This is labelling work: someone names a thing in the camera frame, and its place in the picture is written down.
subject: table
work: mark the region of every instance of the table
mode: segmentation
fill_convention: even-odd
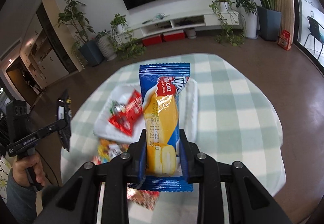
[[[113,88],[138,82],[140,64],[166,62],[191,64],[191,77],[199,89],[196,143],[200,151],[227,164],[242,161],[275,195],[286,182],[279,118],[260,89],[225,60],[211,54],[148,60],[122,67],[109,77],[72,119],[70,152],[61,151],[63,183],[96,155],[98,139],[93,135],[93,124]],[[161,193],[153,212],[138,205],[130,207],[130,223],[196,223],[197,205],[197,185],[192,193]]]

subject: red storage box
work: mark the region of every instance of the red storage box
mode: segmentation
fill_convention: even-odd
[[[154,45],[162,42],[162,34],[150,36],[148,38],[142,39],[144,46]]]
[[[163,33],[164,41],[179,40],[184,39],[185,37],[186,35],[184,34],[183,30],[175,30]]]

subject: hand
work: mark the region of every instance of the hand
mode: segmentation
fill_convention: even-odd
[[[26,168],[33,167],[36,175],[36,181],[42,186],[45,186],[45,172],[43,171],[43,165],[41,158],[38,153],[35,155],[24,157],[23,159],[14,161],[12,166],[12,176],[18,185],[22,187],[29,187],[30,183],[28,181]]]

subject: air vent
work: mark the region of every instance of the air vent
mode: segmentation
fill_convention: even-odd
[[[7,51],[1,56],[0,61],[3,61],[5,57],[14,49],[16,48],[19,44],[21,43],[20,39],[17,40]]]

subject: black chair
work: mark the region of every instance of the black chair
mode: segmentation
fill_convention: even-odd
[[[314,37],[314,53],[315,53],[315,39],[317,39],[321,44],[322,44],[322,48],[321,48],[321,52],[320,52],[320,54],[319,54],[319,57],[317,58],[317,60],[320,58],[320,55],[321,55],[321,53],[322,53],[322,49],[323,49],[323,43],[324,43],[324,36],[322,36],[321,34],[320,34],[320,27],[322,28],[322,29],[324,29],[323,28],[323,26],[320,24],[320,23],[318,23],[315,19],[313,19],[313,18],[311,18],[311,17],[307,17],[307,19],[308,19],[308,21],[309,21],[309,31],[310,31],[310,33],[308,34],[308,36],[307,36],[307,39],[308,39],[308,37],[310,36],[310,35],[312,35],[313,37]]]

